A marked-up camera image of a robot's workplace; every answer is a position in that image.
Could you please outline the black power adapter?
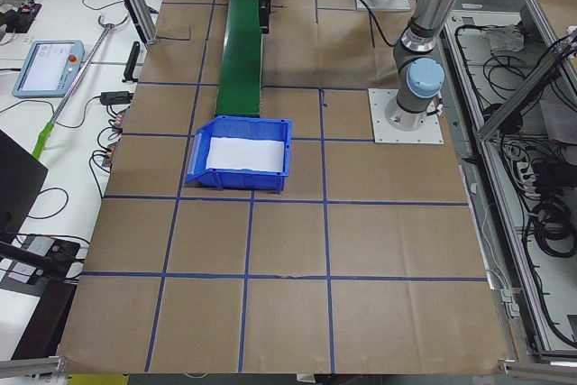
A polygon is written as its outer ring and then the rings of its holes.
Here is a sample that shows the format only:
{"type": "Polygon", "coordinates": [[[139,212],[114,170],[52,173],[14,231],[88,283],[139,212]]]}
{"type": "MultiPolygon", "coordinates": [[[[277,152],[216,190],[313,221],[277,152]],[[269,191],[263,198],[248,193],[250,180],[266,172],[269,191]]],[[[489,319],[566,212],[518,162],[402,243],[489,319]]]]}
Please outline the black power adapter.
{"type": "Polygon", "coordinates": [[[105,91],[99,96],[101,105],[127,105],[132,99],[133,93],[129,91],[105,91]]]}

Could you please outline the black monitor corner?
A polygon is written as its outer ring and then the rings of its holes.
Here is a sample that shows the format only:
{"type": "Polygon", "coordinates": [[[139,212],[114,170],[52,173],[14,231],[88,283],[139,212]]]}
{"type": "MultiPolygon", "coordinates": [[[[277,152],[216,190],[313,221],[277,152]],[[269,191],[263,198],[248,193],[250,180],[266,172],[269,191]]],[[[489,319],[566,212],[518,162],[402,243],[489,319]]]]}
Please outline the black monitor corner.
{"type": "Polygon", "coordinates": [[[39,196],[48,169],[1,131],[1,240],[10,244],[39,196]]]}

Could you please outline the green conveyor belt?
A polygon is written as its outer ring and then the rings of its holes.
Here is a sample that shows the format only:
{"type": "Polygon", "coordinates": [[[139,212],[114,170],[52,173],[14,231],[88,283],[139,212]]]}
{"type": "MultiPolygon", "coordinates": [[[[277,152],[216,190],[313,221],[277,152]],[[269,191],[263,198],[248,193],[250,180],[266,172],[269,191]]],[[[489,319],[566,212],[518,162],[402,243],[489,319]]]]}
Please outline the green conveyor belt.
{"type": "Polygon", "coordinates": [[[261,114],[262,33],[259,0],[230,0],[215,114],[261,114]]]}

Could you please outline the green handled reacher grabber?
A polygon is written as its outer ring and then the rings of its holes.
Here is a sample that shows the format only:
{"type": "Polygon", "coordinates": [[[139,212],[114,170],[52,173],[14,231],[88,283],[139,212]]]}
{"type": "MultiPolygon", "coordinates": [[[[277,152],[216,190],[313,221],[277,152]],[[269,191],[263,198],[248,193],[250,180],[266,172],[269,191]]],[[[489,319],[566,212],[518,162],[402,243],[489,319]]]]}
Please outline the green handled reacher grabber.
{"type": "Polygon", "coordinates": [[[91,63],[92,59],[94,58],[94,56],[96,55],[96,52],[98,51],[98,48],[100,47],[101,43],[103,42],[103,40],[105,39],[105,37],[114,29],[114,27],[120,26],[124,23],[126,23],[129,19],[129,16],[126,15],[123,20],[119,23],[104,23],[103,22],[104,16],[100,15],[98,17],[98,24],[103,28],[102,33],[100,34],[100,36],[98,37],[94,47],[92,48],[92,50],[88,53],[87,58],[85,59],[85,61],[82,63],[79,72],[77,73],[77,75],[75,76],[75,78],[73,79],[69,89],[67,90],[66,94],[64,95],[64,97],[62,98],[62,100],[60,101],[59,105],[57,106],[57,108],[55,109],[52,117],[50,118],[50,120],[45,124],[44,128],[40,131],[38,138],[37,138],[37,142],[35,143],[35,146],[32,150],[32,156],[36,159],[39,160],[41,157],[41,154],[44,150],[46,141],[48,141],[50,134],[55,126],[55,123],[58,119],[58,117],[60,116],[61,112],[63,111],[64,107],[66,106],[67,102],[69,101],[70,97],[72,96],[72,94],[75,92],[76,88],[78,87],[80,81],[82,80],[82,78],[84,77],[88,65],[91,63]]]}

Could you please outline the teach pendant tablet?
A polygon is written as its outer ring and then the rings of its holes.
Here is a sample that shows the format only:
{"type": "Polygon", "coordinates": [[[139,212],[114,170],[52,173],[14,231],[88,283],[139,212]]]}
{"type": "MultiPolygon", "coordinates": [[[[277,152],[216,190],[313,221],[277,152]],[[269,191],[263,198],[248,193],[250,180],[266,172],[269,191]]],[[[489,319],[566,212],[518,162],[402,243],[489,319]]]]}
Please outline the teach pendant tablet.
{"type": "Polygon", "coordinates": [[[34,42],[12,95],[18,98],[64,96],[80,70],[84,54],[80,40],[34,42]]]}

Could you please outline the white foam pad source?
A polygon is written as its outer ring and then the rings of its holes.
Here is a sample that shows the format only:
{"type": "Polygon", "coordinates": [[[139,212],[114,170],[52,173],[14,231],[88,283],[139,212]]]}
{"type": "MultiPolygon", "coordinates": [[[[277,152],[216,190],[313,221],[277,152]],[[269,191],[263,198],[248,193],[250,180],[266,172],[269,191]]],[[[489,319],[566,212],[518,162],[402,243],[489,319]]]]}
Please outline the white foam pad source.
{"type": "Polygon", "coordinates": [[[213,137],[206,158],[207,169],[282,172],[284,142],[213,137]]]}

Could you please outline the blue source bin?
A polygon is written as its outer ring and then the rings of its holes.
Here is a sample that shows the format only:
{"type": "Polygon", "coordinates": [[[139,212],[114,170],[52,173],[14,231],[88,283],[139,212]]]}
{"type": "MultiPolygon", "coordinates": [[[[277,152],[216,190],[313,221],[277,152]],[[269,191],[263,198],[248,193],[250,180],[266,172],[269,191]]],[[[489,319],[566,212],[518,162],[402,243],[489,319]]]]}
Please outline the blue source bin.
{"type": "Polygon", "coordinates": [[[280,193],[291,141],[289,119],[220,115],[197,129],[184,183],[280,193]]]}

